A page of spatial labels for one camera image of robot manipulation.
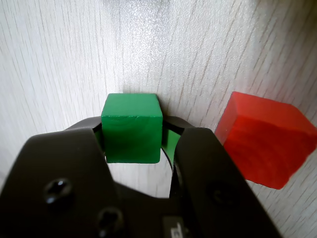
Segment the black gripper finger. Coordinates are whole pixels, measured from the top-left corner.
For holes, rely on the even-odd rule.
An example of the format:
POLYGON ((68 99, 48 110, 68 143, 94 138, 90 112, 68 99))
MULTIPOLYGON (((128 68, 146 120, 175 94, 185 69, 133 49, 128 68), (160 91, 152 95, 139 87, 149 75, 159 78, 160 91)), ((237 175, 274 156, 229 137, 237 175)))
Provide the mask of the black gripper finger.
POLYGON ((172 200, 114 182, 101 135, 93 117, 24 144, 0 194, 1 237, 172 237, 172 200))
POLYGON ((172 116, 163 118, 163 128, 179 136, 174 164, 186 225, 194 237, 280 237, 212 130, 172 116))

